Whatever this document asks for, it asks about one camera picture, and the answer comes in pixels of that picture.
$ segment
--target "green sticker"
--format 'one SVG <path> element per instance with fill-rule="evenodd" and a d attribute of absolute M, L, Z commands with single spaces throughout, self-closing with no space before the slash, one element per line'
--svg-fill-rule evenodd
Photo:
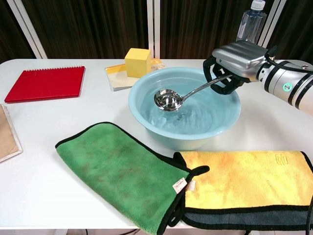
<path fill-rule="evenodd" d="M 285 92 L 290 92 L 292 90 L 292 84 L 290 82 L 287 82 L 283 85 L 283 90 Z"/>

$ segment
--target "towel label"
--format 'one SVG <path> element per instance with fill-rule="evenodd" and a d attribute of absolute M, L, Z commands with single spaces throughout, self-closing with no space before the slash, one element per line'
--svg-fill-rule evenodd
<path fill-rule="evenodd" d="M 181 178 L 175 184 L 173 184 L 173 188 L 175 192 L 178 194 L 186 185 L 187 185 L 187 182 L 185 178 Z"/>
<path fill-rule="evenodd" d="M 192 180 L 190 181 L 190 183 L 188 184 L 186 191 L 194 191 L 195 190 L 195 186 L 196 186 L 196 181 Z"/>

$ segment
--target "plastic bottle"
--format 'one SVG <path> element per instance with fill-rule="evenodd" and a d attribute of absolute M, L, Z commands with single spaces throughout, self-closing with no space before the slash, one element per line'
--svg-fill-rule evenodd
<path fill-rule="evenodd" d="M 251 10 L 245 11 L 241 19 L 236 41 L 244 40 L 255 44 L 258 43 L 267 17 L 266 13 L 262 12 L 264 6 L 265 1 L 253 0 Z"/>

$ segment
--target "ladle handle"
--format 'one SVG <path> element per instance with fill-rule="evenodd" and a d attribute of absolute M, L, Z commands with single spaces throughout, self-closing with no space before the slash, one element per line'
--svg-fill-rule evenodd
<path fill-rule="evenodd" d="M 215 83 L 217 83 L 219 81 L 222 81 L 223 79 L 226 79 L 226 78 L 228 78 L 230 76 L 231 76 L 231 74 L 223 74 L 223 75 L 221 75 L 221 76 L 219 76 L 219 77 L 209 81 L 208 83 L 205 83 L 204 85 L 194 89 L 192 92 L 189 92 L 187 95 L 183 96 L 182 97 L 182 101 L 184 102 L 186 99 L 188 99 L 194 93 L 197 93 L 197 92 L 203 90 L 204 88 L 207 88 L 207 87 L 209 87 L 209 86 L 211 86 L 211 85 L 213 85 L 213 84 L 215 84 Z"/>

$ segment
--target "plastic basin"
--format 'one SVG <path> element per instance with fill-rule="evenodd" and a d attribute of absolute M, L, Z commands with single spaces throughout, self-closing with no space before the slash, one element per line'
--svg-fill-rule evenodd
<path fill-rule="evenodd" d="M 131 88 L 130 110 L 163 145 L 173 150 L 195 150 L 238 120 L 241 105 L 237 93 L 221 95 L 206 88 L 188 98 L 174 112 L 159 109 L 154 103 L 154 94 L 168 88 L 185 95 L 205 82 L 203 71 L 193 68 L 176 67 L 151 72 Z"/>

